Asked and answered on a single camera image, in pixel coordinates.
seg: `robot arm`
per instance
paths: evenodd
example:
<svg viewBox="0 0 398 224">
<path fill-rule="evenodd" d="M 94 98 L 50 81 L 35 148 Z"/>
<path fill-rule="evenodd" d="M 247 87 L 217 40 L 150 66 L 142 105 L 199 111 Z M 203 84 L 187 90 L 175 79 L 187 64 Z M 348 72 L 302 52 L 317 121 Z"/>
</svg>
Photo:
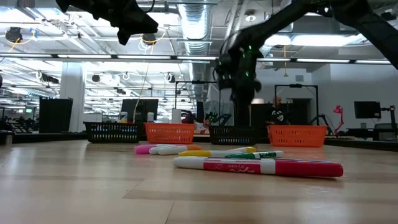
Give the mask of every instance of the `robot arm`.
<svg viewBox="0 0 398 224">
<path fill-rule="evenodd" d="M 295 0 L 269 20 L 241 30 L 232 47 L 217 61 L 218 84 L 221 89 L 232 89 L 231 99 L 239 117 L 248 114 L 244 111 L 254 92 L 261 89 L 256 80 L 257 58 L 262 57 L 259 49 L 266 39 L 308 12 L 334 17 L 354 27 L 398 69 L 398 30 L 376 15 L 367 0 Z"/>
</svg>

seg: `ceiling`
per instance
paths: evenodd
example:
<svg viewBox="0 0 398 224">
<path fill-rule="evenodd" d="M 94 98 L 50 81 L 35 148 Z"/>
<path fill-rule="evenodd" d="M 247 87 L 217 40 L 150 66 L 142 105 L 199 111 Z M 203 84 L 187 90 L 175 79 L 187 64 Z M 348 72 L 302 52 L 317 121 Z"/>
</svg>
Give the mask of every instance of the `ceiling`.
<svg viewBox="0 0 398 224">
<path fill-rule="evenodd" d="M 0 52 L 10 53 L 40 53 L 40 54 L 113 54 L 113 55 L 187 55 L 186 45 L 204 43 L 206 55 L 218 56 L 223 44 L 229 24 L 232 31 L 241 29 L 265 20 L 272 13 L 280 9 L 282 1 L 167 1 L 169 10 L 164 7 L 165 1 L 156 1 L 155 12 L 149 15 L 159 23 L 156 33 L 155 45 L 146 45 L 141 35 L 131 36 L 126 46 L 120 45 L 117 38 L 118 28 L 110 26 L 108 21 L 93 19 L 88 12 L 75 8 L 64 14 L 56 8 L 55 0 L 15 0 L 0 1 L 0 33 L 5 34 L 10 27 L 20 27 L 23 40 L 20 44 L 6 40 L 5 35 L 0 35 Z M 204 39 L 187 39 L 187 33 L 182 27 L 182 18 L 178 14 L 177 3 L 206 4 L 209 10 L 208 34 Z M 396 1 L 370 0 L 370 5 L 383 12 L 393 9 Z M 151 1 L 138 1 L 140 7 L 147 7 Z M 247 14 L 255 16 L 254 21 L 247 21 Z M 311 35 L 307 43 L 304 35 Z M 288 37 L 289 43 L 285 47 L 284 38 Z M 335 37 L 344 38 L 343 44 L 332 47 L 326 45 L 337 43 Z M 356 30 L 345 27 L 333 19 L 322 16 L 307 15 L 294 22 L 289 32 L 280 32 L 275 38 L 268 40 L 268 57 L 300 57 L 300 58 L 334 58 L 334 59 L 383 59 L 382 54 L 363 39 Z M 0 69 L 4 83 L 7 85 L 24 86 L 24 88 L 3 89 L 3 98 L 26 98 L 16 101 L 4 99 L 2 105 L 26 104 L 26 101 L 36 101 L 38 96 L 57 97 L 59 85 L 50 85 L 51 88 L 42 88 L 49 85 L 40 81 L 41 74 L 50 75 L 61 80 L 62 61 L 51 60 L 23 60 L 21 58 L 4 58 Z M 117 114 L 120 101 L 128 96 L 138 96 L 140 88 L 151 87 L 154 90 L 143 90 L 142 97 L 167 98 L 167 103 L 162 105 L 164 113 L 170 113 L 170 102 L 174 100 L 174 83 L 169 83 L 169 75 L 177 81 L 190 81 L 197 77 L 192 75 L 190 63 L 146 63 L 146 62 L 102 62 L 100 60 L 83 62 L 87 72 L 86 84 L 86 111 Z M 289 68 L 306 68 L 311 70 L 318 67 L 312 63 L 288 63 Z M 267 64 L 266 68 L 285 67 L 285 63 Z M 101 82 L 92 81 L 93 75 L 103 77 Z M 202 74 L 201 79 L 209 80 L 210 75 Z M 106 87 L 119 86 L 120 88 L 133 88 L 126 95 L 116 93 L 115 89 Z M 208 86 L 186 85 L 179 99 L 180 106 L 185 109 L 195 109 L 198 93 L 204 98 Z"/>
</svg>

